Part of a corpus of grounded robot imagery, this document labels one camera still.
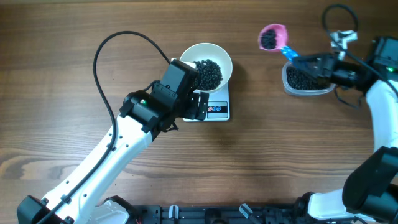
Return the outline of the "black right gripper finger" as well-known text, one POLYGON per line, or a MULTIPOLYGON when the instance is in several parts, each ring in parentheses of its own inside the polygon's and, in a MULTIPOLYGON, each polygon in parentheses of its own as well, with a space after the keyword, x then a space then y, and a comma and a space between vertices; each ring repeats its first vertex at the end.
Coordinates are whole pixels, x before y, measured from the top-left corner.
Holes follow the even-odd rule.
POLYGON ((315 67, 300 66, 298 69, 303 72, 311 81, 320 86, 329 86, 330 82, 323 76, 323 73, 315 67))
POLYGON ((316 69, 323 67, 327 61, 333 59, 334 55, 332 53, 317 53, 294 57, 292 59, 292 63, 296 68, 299 69, 316 69))

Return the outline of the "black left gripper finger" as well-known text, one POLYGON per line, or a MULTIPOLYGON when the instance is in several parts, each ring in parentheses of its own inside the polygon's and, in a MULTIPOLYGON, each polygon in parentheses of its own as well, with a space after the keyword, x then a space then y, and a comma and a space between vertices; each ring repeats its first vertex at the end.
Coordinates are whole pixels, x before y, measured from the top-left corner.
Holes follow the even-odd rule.
POLYGON ((198 110, 196 119, 199 121, 204 121, 206 119, 207 109, 208 109, 209 94, 200 92, 200 101, 198 103, 198 110))
POLYGON ((186 118, 187 119, 198 119, 199 109, 200 109, 200 94, 199 93, 192 93, 190 100, 188 101, 188 108, 186 111, 186 118))

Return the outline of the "pink scoop with blue handle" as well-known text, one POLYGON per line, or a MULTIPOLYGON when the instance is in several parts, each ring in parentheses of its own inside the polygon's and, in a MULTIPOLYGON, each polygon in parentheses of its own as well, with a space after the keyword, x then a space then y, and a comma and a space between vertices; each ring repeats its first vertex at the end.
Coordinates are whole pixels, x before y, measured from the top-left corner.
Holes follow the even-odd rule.
POLYGON ((269 24, 259 33, 257 38, 261 50, 281 53, 288 61, 293 62, 294 57, 299 54, 288 46, 288 32, 282 24, 269 24))

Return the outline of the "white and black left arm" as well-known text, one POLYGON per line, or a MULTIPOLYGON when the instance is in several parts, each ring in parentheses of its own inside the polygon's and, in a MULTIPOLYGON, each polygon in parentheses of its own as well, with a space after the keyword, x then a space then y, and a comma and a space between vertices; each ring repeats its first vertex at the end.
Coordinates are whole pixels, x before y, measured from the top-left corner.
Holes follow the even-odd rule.
POLYGON ((165 75, 145 90, 128 94, 120 114, 83 162, 42 199, 28 195, 17 208, 19 223, 88 223, 104 220, 96 208, 124 168, 161 132, 177 129, 177 118, 203 120, 207 93, 197 93, 199 74, 191 62, 172 60, 165 75))

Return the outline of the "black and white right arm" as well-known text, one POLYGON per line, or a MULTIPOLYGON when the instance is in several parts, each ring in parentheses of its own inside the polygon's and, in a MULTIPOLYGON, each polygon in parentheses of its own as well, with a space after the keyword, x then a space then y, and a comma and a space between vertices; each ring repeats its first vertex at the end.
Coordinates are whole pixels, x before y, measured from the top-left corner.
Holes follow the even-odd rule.
POLYGON ((368 59, 344 62, 335 54, 294 57, 296 68, 316 81, 354 88, 371 111, 374 152, 341 190, 315 193, 307 213, 324 222, 368 219, 397 223, 397 39, 379 37, 368 59))

